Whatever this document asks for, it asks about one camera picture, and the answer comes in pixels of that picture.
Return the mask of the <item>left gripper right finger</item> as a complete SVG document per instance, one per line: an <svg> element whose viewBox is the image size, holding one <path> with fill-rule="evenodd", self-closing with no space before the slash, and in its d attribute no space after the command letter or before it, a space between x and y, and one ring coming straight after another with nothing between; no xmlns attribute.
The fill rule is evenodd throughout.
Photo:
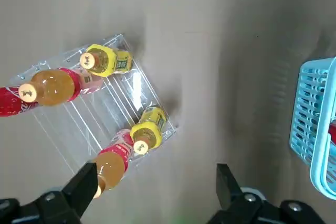
<svg viewBox="0 0 336 224"><path fill-rule="evenodd" d="M216 166L216 194L221 209L210 223L324 223L303 202L284 200L274 206L257 193L243 192L227 164Z"/></svg>

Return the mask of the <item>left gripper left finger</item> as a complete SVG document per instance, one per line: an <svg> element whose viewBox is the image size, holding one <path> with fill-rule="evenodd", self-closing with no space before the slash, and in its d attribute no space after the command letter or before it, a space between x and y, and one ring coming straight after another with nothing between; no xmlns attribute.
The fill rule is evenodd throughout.
<svg viewBox="0 0 336 224"><path fill-rule="evenodd" d="M1 223L81 223L98 188L96 163L87 162L62 190L51 190L21 205L1 199Z"/></svg>

